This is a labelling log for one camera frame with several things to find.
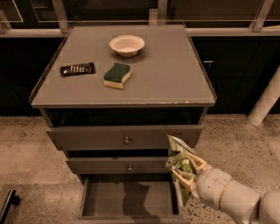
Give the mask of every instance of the drawer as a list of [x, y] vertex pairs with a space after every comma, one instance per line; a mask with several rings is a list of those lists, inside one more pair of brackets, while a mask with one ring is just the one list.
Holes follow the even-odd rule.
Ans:
[[167, 157], [76, 157], [66, 162], [74, 174], [167, 173]]
[[75, 223], [190, 223], [182, 205], [170, 173], [87, 175]]
[[163, 149], [168, 148], [166, 135], [179, 137], [195, 147], [201, 125], [144, 125], [49, 128], [48, 136], [58, 150], [92, 149]]

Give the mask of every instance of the black cabinet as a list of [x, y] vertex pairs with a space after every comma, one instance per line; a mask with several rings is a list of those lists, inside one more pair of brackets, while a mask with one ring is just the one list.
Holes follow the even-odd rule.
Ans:
[[0, 116], [40, 115], [28, 99], [62, 39], [0, 39]]
[[218, 96], [208, 113], [249, 113], [280, 65], [280, 37], [192, 40]]

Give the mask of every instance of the white pipe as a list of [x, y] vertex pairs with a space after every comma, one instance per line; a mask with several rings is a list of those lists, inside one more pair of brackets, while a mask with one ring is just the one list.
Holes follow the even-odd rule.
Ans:
[[248, 119], [254, 125], [262, 123], [265, 116], [270, 112], [273, 105], [280, 97], [280, 66], [269, 82], [269, 85], [264, 89], [262, 96], [255, 104]]

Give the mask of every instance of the open drawer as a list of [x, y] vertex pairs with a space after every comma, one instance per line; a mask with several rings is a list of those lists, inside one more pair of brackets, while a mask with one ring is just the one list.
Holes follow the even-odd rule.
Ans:
[[165, 174], [97, 174], [85, 177], [75, 223], [189, 223], [179, 182]]

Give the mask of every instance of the sponge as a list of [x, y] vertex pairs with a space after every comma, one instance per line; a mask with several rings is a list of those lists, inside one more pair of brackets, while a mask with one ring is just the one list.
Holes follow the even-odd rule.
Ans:
[[129, 65], [122, 63], [115, 64], [104, 74], [104, 86], [123, 89], [123, 83], [130, 77], [131, 70]]

